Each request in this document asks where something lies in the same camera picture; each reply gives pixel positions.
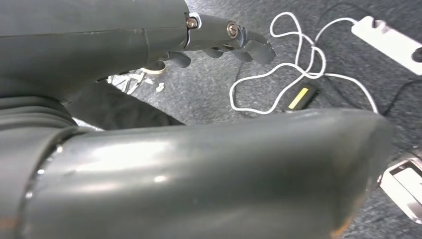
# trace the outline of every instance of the black fabric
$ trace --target black fabric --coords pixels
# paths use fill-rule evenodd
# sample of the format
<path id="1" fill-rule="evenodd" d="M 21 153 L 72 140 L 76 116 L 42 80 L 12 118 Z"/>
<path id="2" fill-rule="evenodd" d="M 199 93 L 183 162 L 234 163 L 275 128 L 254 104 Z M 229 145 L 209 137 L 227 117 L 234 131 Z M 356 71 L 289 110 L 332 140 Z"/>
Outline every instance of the black fabric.
<path id="1" fill-rule="evenodd" d="M 183 125 L 106 81 L 87 86 L 66 109 L 73 117 L 105 130 Z"/>

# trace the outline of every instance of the metal screw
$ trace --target metal screw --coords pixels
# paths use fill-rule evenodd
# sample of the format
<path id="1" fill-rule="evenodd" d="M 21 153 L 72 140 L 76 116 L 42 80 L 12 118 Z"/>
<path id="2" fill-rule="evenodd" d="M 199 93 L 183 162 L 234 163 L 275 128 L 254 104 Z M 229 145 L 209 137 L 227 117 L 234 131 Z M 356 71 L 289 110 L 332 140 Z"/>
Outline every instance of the metal screw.
<path id="1" fill-rule="evenodd" d="M 230 22 L 227 25 L 227 33 L 230 38 L 236 38 L 238 34 L 237 25 L 234 22 Z"/>
<path id="2" fill-rule="evenodd" d="M 195 18 L 190 17 L 190 18 L 188 18 L 188 20 L 186 20 L 186 25 L 188 25 L 188 28 L 190 28 L 190 29 L 197 28 L 198 27 L 198 21 Z"/>

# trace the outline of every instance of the gray cylindrical tube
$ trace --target gray cylindrical tube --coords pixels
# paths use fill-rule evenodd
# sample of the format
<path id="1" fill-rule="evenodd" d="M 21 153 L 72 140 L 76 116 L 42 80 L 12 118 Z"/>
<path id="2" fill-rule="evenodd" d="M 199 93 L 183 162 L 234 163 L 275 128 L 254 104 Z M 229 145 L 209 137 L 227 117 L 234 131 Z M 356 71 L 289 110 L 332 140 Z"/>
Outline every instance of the gray cylindrical tube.
<path id="1" fill-rule="evenodd" d="M 384 168 L 363 111 L 96 132 L 52 156 L 23 208 L 32 239 L 326 239 Z"/>

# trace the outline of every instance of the metal bracket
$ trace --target metal bracket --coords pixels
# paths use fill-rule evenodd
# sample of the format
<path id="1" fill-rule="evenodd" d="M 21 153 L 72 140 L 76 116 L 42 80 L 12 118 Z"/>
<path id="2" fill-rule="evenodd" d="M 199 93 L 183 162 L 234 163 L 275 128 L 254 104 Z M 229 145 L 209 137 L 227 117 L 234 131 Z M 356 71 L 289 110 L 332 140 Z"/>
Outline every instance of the metal bracket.
<path id="1" fill-rule="evenodd" d="M 422 224 L 422 160 L 404 155 L 385 171 L 380 186 L 412 221 Z"/>

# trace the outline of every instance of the robotic arm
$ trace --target robotic arm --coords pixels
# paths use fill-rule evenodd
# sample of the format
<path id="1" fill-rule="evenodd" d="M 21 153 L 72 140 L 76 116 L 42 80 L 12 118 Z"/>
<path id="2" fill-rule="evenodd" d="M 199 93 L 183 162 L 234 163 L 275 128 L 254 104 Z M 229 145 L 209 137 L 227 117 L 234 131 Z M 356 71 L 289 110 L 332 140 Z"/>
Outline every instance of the robotic arm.
<path id="1" fill-rule="evenodd" d="M 389 155 L 379 115 L 89 132 L 57 102 L 157 60 L 186 67 L 194 50 L 275 56 L 183 0 L 2 0 L 0 238 L 338 238 Z"/>
<path id="2" fill-rule="evenodd" d="M 190 13 L 184 0 L 5 0 L 0 7 L 0 97 L 67 102 L 83 86 L 157 60 L 187 67 L 183 51 L 230 51 L 270 63 L 260 34 L 231 20 Z"/>

